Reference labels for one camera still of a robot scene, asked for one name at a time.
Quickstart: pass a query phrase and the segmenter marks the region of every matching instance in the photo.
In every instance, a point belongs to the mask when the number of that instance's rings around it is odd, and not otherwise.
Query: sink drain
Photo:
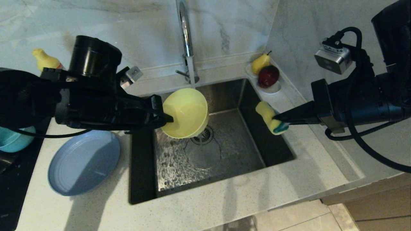
[[[191,141],[198,145],[204,145],[211,142],[214,137],[214,131],[210,126],[207,126],[198,136],[191,138]]]

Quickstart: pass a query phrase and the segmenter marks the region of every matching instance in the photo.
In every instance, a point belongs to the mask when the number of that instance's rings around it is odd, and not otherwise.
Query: black stove
[[[50,118],[35,125],[36,132],[45,134]],[[0,160],[13,163],[0,173],[0,231],[12,231],[17,228],[21,208],[27,187],[33,173],[34,165],[42,147],[43,139],[35,138],[33,142],[16,153],[0,151]]]

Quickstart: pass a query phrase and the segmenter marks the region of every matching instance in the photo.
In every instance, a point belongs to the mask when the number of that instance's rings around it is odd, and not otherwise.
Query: tile floor
[[[259,213],[205,231],[359,231],[343,204],[320,200]]]

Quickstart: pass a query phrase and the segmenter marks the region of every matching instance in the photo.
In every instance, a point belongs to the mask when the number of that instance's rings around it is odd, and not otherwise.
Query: teal bowl
[[[36,132],[33,126],[21,128],[20,130]],[[27,147],[33,139],[32,136],[22,135],[5,127],[0,127],[0,150],[3,152],[18,152]]]

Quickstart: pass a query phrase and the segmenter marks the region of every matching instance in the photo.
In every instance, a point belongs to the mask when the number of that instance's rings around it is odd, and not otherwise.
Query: yellow bowl
[[[171,94],[163,103],[164,113],[174,118],[161,129],[169,137],[182,139],[198,136],[208,123],[208,106],[201,92],[184,88]]]

